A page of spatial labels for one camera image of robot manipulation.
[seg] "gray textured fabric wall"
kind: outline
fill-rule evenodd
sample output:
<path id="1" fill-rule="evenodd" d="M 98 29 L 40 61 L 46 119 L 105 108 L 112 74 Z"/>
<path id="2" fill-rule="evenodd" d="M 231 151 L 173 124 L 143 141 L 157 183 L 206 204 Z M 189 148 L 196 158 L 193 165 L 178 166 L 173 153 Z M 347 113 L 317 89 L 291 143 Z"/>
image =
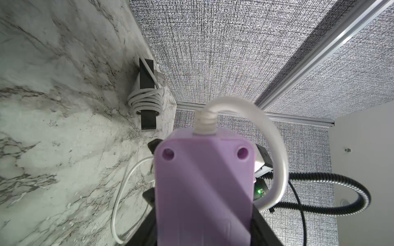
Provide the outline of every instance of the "gray textured fabric wall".
<path id="1" fill-rule="evenodd" d="M 174 128 L 192 127 L 194 112 L 177 110 Z M 245 138 L 269 149 L 259 130 L 245 118 L 219 115 L 218 127 L 231 129 Z M 328 128 L 274 123 L 286 145 L 291 172 L 331 172 Z M 328 184 L 293 182 L 304 204 L 334 206 L 334 187 Z M 288 186 L 284 201 L 296 202 Z M 285 246 L 302 245 L 303 229 L 298 211 L 278 209 L 263 216 Z M 308 230 L 308 246 L 338 245 L 336 218 L 305 214 Z"/>
<path id="2" fill-rule="evenodd" d="M 394 100 L 394 5 L 267 111 L 329 118 Z"/>
<path id="3" fill-rule="evenodd" d="M 269 92 L 356 0 L 131 0 L 179 102 Z"/>

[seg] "cable strain relief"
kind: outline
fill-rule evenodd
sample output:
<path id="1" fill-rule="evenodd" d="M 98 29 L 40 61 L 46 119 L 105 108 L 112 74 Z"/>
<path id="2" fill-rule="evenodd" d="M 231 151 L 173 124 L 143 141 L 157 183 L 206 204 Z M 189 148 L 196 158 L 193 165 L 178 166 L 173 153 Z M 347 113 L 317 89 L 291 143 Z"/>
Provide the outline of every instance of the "cable strain relief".
<path id="1" fill-rule="evenodd" d="M 194 117 L 194 134 L 212 135 L 216 133 L 217 113 L 197 110 Z"/>

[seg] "white cable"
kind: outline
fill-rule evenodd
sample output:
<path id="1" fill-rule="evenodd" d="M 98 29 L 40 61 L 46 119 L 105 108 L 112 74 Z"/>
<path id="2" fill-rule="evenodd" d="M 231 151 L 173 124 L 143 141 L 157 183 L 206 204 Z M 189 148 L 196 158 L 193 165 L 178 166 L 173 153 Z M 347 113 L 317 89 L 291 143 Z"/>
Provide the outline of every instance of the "white cable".
<path id="1" fill-rule="evenodd" d="M 146 157 L 142 160 L 140 160 L 139 162 L 137 162 L 137 164 L 134 165 L 134 167 L 132 167 L 130 169 L 130 171 L 127 173 L 127 175 L 124 177 L 124 179 L 122 180 L 122 184 L 121 187 L 119 189 L 118 195 L 116 197 L 116 201 L 115 201 L 115 205 L 113 206 L 113 210 L 112 210 L 112 218 L 111 218 L 111 233 L 112 233 L 112 237 L 115 239 L 115 241 L 118 244 L 124 244 L 125 241 L 120 239 L 118 237 L 118 235 L 116 234 L 116 230 L 115 230 L 115 219 L 116 219 L 116 212 L 118 210 L 118 206 L 119 206 L 119 202 L 121 200 L 122 194 L 126 188 L 126 184 L 131 176 L 131 174 L 134 172 L 135 169 L 137 169 L 137 167 L 139 167 L 142 163 L 149 161 L 149 160 L 153 160 L 153 156 L 150 157 Z M 142 214 L 142 216 L 139 218 L 139 220 L 132 226 L 131 229 L 133 229 L 134 227 L 137 226 L 137 224 L 139 224 L 142 220 L 142 217 L 144 216 L 144 214 L 146 213 L 147 208 L 145 209 L 145 212 Z"/>
<path id="2" fill-rule="evenodd" d="M 196 112 L 194 133 L 215 134 L 217 114 L 223 111 L 239 113 L 250 119 L 268 143 L 273 159 L 273 184 L 266 196 L 254 201 L 259 211 L 267 210 L 281 200 L 289 179 L 288 158 L 282 137 L 272 121 L 256 105 L 231 96 L 213 99 L 201 111 Z"/>
<path id="3" fill-rule="evenodd" d="M 153 82 L 156 88 L 146 88 L 146 89 L 137 89 L 129 94 L 127 97 L 127 104 L 132 108 L 134 114 L 140 112 L 141 110 L 154 110 L 161 114 L 162 110 L 162 102 L 164 95 L 164 88 L 159 87 L 159 83 L 155 75 L 153 74 L 151 68 L 141 56 L 141 54 L 137 53 L 139 58 L 141 59 L 144 67 L 148 71 L 149 75 L 152 77 Z"/>

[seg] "marble surface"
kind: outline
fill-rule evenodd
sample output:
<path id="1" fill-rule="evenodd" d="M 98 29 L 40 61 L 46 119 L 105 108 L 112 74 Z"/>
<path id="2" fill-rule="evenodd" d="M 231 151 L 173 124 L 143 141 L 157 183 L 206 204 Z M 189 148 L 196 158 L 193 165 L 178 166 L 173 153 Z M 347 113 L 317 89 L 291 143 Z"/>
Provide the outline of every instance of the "marble surface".
<path id="1" fill-rule="evenodd" d="M 166 88 L 155 132 L 129 113 L 136 50 L 152 55 L 128 1 L 1 1 L 0 43 L 1 245 L 114 245 L 120 182 L 176 110 Z M 131 177 L 119 234 L 145 210 L 150 172 Z"/>

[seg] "white wall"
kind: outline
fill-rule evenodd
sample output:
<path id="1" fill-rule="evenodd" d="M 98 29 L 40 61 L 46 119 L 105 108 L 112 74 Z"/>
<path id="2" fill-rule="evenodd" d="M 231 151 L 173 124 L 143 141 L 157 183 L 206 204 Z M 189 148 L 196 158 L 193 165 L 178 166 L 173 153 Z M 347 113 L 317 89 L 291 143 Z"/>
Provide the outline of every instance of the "white wall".
<path id="1" fill-rule="evenodd" d="M 109 220 L 129 163 L 173 130 L 126 105 L 137 50 L 152 58 L 128 0 L 0 1 L 0 245 L 114 245 Z M 116 227 L 144 212 L 149 164 L 130 178 Z"/>
<path id="2" fill-rule="evenodd" d="M 333 173 L 357 180 L 372 196 L 362 213 L 337 218 L 340 245 L 393 245 L 394 101 L 337 118 L 329 140 Z M 348 188 L 335 187 L 337 206 L 356 197 Z"/>

